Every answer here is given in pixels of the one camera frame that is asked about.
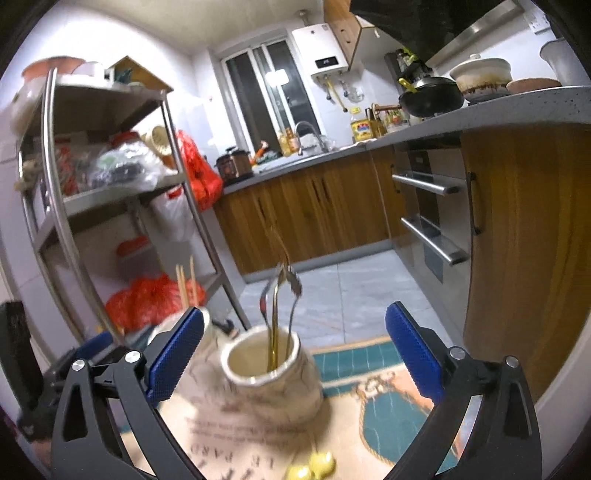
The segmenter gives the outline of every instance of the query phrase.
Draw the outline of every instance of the window frame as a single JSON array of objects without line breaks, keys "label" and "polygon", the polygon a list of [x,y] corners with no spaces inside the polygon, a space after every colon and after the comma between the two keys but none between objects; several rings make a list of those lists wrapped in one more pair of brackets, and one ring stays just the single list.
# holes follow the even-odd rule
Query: window frame
[{"label": "window frame", "polygon": [[[247,48],[241,48],[240,50],[236,50],[220,60],[220,63],[222,65],[222,71],[224,74],[224,78],[225,78],[226,83],[228,85],[228,91],[230,94],[230,98],[232,100],[232,105],[236,111],[236,116],[238,117],[238,122],[239,122],[240,128],[241,128],[241,132],[237,132],[239,134],[237,136],[238,136],[238,138],[244,139],[247,147],[252,152],[256,152],[258,150],[258,146],[254,146],[252,143],[251,136],[248,131],[248,126],[246,124],[246,120],[245,120],[244,114],[242,112],[242,108],[241,108],[240,103],[238,101],[238,95],[236,94],[236,89],[235,89],[234,84],[232,82],[232,77],[230,75],[230,71],[228,69],[228,65],[226,62],[228,60],[232,60],[235,57],[243,55],[245,53],[248,55],[248,57],[251,61],[252,68],[255,72],[255,76],[256,76],[256,79],[257,79],[257,82],[259,85],[259,89],[261,90],[261,93],[262,93],[263,98],[265,100],[265,106],[267,107],[267,112],[269,114],[269,117],[271,118],[271,123],[273,124],[273,127],[275,128],[276,131],[282,130],[279,125],[279,122],[277,120],[277,116],[275,114],[275,110],[273,108],[273,105],[271,103],[272,100],[269,96],[269,92],[267,91],[267,87],[265,86],[265,79],[263,78],[263,76],[261,74],[258,63],[256,62],[256,58],[254,57],[254,50],[256,48],[261,48],[261,50],[263,51],[263,55],[265,56],[265,59],[269,65],[269,67],[273,71],[275,71],[275,65],[271,59],[271,55],[269,54],[267,46],[273,45],[273,44],[276,44],[276,43],[279,43],[282,41],[284,41],[286,43],[287,48],[289,49],[289,52],[294,60],[295,67],[297,69],[297,73],[300,76],[300,79],[301,79],[302,84],[304,86],[304,90],[305,90],[306,95],[308,97],[308,102],[310,103],[310,107],[312,108],[312,112],[314,113],[314,116],[316,117],[316,122],[318,123],[318,127],[320,128],[319,133],[321,135],[326,135],[326,129],[325,129],[324,124],[322,122],[322,116],[320,114],[320,109],[317,107],[316,102],[314,101],[314,96],[313,96],[313,93],[312,93],[312,90],[310,87],[310,82],[312,82],[312,79],[309,75],[307,75],[305,73],[304,69],[302,68],[299,51],[297,50],[296,45],[293,43],[291,36],[288,34],[281,35],[281,36],[273,36],[269,40],[260,41],[260,42],[257,42],[256,44],[249,45]],[[278,87],[277,90],[278,90],[283,108],[284,108],[287,118],[289,120],[290,127],[292,130],[295,131],[296,125],[295,125],[295,122],[293,119],[293,115],[291,113],[291,109],[290,109],[289,105],[287,104],[287,98],[285,97],[285,93],[283,92],[283,88]]]}]

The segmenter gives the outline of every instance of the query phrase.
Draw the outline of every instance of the water heater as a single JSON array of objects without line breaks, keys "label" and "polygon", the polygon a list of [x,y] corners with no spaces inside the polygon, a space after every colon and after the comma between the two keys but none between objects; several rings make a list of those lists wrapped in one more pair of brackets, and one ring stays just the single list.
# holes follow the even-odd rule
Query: water heater
[{"label": "water heater", "polygon": [[346,72],[349,69],[343,50],[328,24],[299,28],[292,35],[304,68],[310,75]]}]

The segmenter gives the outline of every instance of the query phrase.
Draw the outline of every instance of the cooking oil bottle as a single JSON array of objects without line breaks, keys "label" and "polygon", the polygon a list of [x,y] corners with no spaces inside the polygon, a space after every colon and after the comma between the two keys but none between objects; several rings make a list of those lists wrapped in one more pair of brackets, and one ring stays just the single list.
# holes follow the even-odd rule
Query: cooking oil bottle
[{"label": "cooking oil bottle", "polygon": [[351,109],[353,116],[351,117],[351,131],[356,142],[369,140],[374,137],[371,130],[371,123],[369,118],[361,112],[361,108],[354,106]]}]

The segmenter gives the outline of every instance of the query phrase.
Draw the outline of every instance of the rug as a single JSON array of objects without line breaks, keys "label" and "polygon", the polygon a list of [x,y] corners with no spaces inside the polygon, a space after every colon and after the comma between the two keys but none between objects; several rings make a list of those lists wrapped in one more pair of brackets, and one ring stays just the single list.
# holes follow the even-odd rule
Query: rug
[{"label": "rug", "polygon": [[[313,353],[325,400],[317,417],[297,428],[241,413],[224,402],[223,381],[213,385],[220,379],[187,367],[159,411],[208,480],[281,480],[292,459],[307,463],[310,435],[318,450],[334,454],[335,480],[382,479],[399,461],[433,403],[419,394],[394,344],[379,338]],[[134,464],[152,473],[133,434],[122,437]],[[460,431],[440,472],[455,466],[465,441]]]}]

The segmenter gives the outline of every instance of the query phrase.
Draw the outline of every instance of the clay pot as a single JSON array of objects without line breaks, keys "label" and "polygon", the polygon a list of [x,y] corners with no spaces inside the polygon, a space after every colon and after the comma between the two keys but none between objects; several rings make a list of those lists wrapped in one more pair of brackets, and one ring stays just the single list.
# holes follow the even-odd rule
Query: clay pot
[{"label": "clay pot", "polygon": [[[287,335],[287,329],[280,328],[280,359],[285,358]],[[222,350],[223,373],[242,400],[243,410],[277,426],[295,426],[313,419],[323,400],[314,359],[292,332],[287,360],[267,372],[268,341],[267,327],[262,325],[248,330]]]}]

